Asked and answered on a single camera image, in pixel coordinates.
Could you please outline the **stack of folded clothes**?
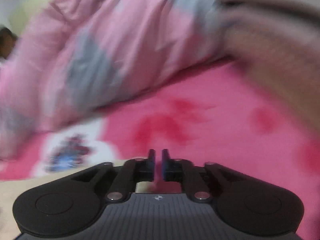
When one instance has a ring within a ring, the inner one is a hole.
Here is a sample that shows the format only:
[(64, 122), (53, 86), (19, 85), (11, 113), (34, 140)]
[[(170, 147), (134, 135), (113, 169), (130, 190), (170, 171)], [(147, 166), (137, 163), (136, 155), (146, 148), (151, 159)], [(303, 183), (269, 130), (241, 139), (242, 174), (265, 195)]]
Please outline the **stack of folded clothes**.
[(223, 50), (319, 129), (319, 0), (218, 0)]

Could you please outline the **pink floral fleece bedsheet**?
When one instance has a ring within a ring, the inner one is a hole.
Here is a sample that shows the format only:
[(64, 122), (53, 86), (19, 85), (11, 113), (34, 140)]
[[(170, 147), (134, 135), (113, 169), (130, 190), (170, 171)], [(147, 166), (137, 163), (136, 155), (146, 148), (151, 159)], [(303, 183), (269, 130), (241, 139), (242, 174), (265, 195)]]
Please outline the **pink floral fleece bedsheet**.
[(151, 148), (157, 160), (166, 148), (291, 190), (305, 207), (298, 234), (319, 239), (319, 133), (234, 63), (189, 69), (156, 92), (32, 137), (16, 161), (1, 163), (1, 181), (120, 165)]

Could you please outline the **pink grey floral duvet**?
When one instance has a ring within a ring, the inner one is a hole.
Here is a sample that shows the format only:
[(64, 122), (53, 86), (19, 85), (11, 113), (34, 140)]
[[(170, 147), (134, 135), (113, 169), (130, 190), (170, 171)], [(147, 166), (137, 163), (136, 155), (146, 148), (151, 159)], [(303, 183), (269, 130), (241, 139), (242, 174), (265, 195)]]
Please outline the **pink grey floral duvet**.
[(221, 57), (220, 0), (52, 0), (1, 67), (1, 159)]

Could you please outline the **child in maroon jacket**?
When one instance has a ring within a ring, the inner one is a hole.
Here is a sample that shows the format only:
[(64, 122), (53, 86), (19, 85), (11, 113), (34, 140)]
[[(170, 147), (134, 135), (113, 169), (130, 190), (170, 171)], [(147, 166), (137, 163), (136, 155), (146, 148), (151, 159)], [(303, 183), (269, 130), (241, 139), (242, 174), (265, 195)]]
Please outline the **child in maroon jacket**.
[(1, 27), (0, 30), (0, 56), (7, 59), (13, 51), (18, 37), (10, 29)]

